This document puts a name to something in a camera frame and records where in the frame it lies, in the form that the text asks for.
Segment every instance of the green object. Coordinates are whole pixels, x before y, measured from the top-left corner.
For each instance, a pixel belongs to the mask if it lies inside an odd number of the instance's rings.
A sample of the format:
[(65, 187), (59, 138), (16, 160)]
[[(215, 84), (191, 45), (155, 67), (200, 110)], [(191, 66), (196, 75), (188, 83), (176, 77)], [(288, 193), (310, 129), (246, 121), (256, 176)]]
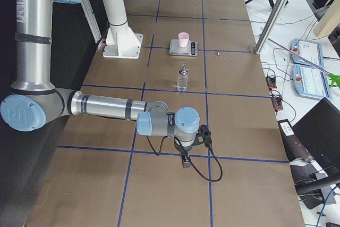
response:
[(332, 73), (328, 73), (327, 75), (331, 79), (330, 87), (333, 87), (333, 85), (336, 83), (336, 85), (338, 85), (338, 87), (340, 89), (340, 75), (335, 75), (335, 74), (332, 74)]

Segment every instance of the robotic arm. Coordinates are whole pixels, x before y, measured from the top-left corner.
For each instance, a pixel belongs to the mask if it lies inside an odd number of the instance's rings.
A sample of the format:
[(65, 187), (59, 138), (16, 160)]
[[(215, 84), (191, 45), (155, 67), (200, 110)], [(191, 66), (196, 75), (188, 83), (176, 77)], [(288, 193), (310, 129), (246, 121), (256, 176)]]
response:
[[(12, 95), (0, 105), (1, 116), (13, 129), (31, 131), (65, 115), (98, 115), (136, 120), (137, 133), (174, 138), (183, 167), (190, 166), (192, 146), (211, 145), (210, 131), (199, 125), (199, 114), (191, 107), (169, 112), (163, 102), (142, 102), (85, 95), (81, 91), (55, 88), (50, 82), (52, 3), (81, 0), (16, 0), (17, 80)], [(141, 39), (129, 28), (123, 0), (103, 0), (110, 29), (106, 52), (117, 57), (138, 58)]]

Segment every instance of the white mounting base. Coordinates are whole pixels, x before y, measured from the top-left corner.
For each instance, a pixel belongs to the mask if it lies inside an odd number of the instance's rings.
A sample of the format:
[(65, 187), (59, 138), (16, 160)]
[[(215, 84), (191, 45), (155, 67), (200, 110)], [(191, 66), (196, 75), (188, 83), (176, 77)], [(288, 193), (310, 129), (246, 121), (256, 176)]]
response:
[(138, 59), (143, 35), (133, 33), (131, 28), (127, 34), (117, 33), (117, 44), (113, 38), (111, 28), (109, 28), (106, 37), (106, 46), (103, 51), (103, 57), (106, 58), (132, 58)]

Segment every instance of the white pillar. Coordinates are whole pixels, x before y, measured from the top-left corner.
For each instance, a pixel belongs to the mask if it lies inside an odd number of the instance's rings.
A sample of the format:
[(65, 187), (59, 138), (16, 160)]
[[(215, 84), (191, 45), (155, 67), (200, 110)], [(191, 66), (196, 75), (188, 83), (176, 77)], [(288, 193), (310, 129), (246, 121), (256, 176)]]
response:
[(104, 57), (138, 58), (143, 39), (134, 34), (126, 18), (123, 0), (103, 0), (109, 22)]

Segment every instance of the black band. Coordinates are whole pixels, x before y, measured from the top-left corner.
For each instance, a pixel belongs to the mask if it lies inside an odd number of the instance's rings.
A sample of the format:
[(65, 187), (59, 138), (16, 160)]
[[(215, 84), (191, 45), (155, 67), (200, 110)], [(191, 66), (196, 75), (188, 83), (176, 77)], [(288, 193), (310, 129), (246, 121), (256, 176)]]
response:
[(118, 27), (118, 26), (122, 26), (122, 25), (126, 24), (127, 22), (128, 22), (128, 20), (126, 20), (124, 23), (119, 24), (119, 25), (115, 25), (115, 24), (112, 24), (112, 23), (108, 23), (108, 24), (110, 24), (110, 25), (112, 25), (112, 26)]
[(61, 116), (63, 114), (64, 110), (65, 110), (65, 101), (64, 101), (63, 96), (60, 94), (60, 92), (58, 90), (55, 90), (55, 93), (57, 93), (57, 95), (59, 96), (59, 98), (60, 98), (60, 100), (62, 101), (62, 104), (63, 104), (63, 109), (62, 109), (62, 111), (59, 115), (59, 116)]
[(90, 95), (84, 95), (83, 98), (81, 99), (80, 110), (81, 110), (81, 113), (83, 114), (88, 114), (86, 106), (87, 106), (87, 101), (89, 100), (89, 97)]
[(128, 99), (125, 106), (125, 119), (131, 121), (131, 108), (133, 99)]
[(11, 88), (11, 92), (19, 95), (32, 95), (32, 96), (39, 96), (39, 95), (49, 95), (55, 93), (55, 89), (53, 90), (18, 90)]
[(67, 111), (69, 112), (70, 115), (73, 115), (72, 110), (71, 110), (71, 104), (72, 104), (72, 98), (76, 92), (77, 92), (76, 90), (72, 91), (69, 95), (69, 99), (67, 100)]
[(175, 137), (175, 113), (169, 112), (168, 115), (168, 137)]
[(39, 37), (30, 34), (15, 33), (15, 41), (51, 45), (51, 37)]

